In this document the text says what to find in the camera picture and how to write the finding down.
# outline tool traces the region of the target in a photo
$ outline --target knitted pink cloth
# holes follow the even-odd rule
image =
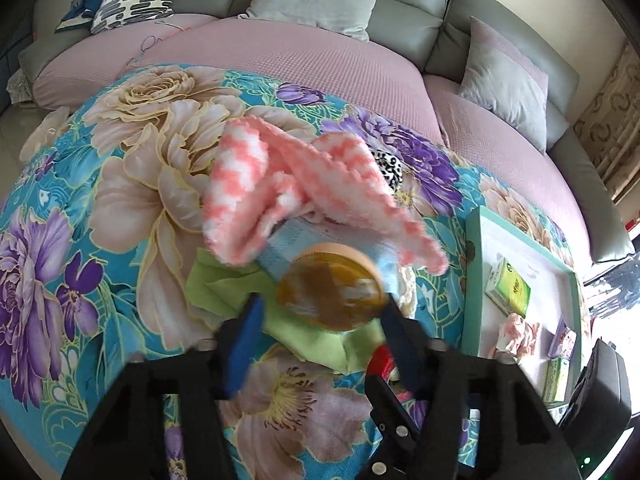
[[[306,143],[261,118],[229,121],[204,203],[209,251],[225,264],[247,264],[278,222],[311,212],[373,229],[398,248],[402,266],[447,270],[439,243],[396,205],[360,137],[329,132]]]

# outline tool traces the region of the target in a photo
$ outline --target sofa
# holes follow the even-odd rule
[[[76,109],[124,73],[161,62],[251,70],[329,91],[386,113],[496,174],[560,225],[582,276],[593,272],[592,264],[615,264],[633,253],[604,184],[564,118],[578,74],[496,0],[376,0],[369,43],[288,23],[236,20],[250,2],[174,0],[175,15],[161,20],[166,23],[96,36],[86,29],[53,34],[25,49],[20,64],[37,104],[48,109]],[[470,16],[548,74],[546,122],[560,140],[546,154],[491,112],[457,97]]]

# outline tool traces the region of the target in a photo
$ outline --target orange lid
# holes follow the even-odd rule
[[[342,244],[308,247],[278,284],[278,302],[328,330],[367,324],[386,304],[382,276],[371,259]]]

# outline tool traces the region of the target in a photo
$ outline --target white tray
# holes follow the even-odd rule
[[[466,219],[467,285],[462,351],[489,357],[506,314],[484,293],[489,273],[501,257],[513,265],[531,287],[526,320],[540,323],[535,354],[522,359],[520,368],[533,387],[543,393],[548,350],[560,317],[577,335],[570,362],[565,400],[580,373],[580,307],[575,273],[548,249],[503,218],[479,207]]]

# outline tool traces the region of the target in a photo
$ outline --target curtain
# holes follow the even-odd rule
[[[619,202],[640,180],[640,59],[630,43],[575,132]]]

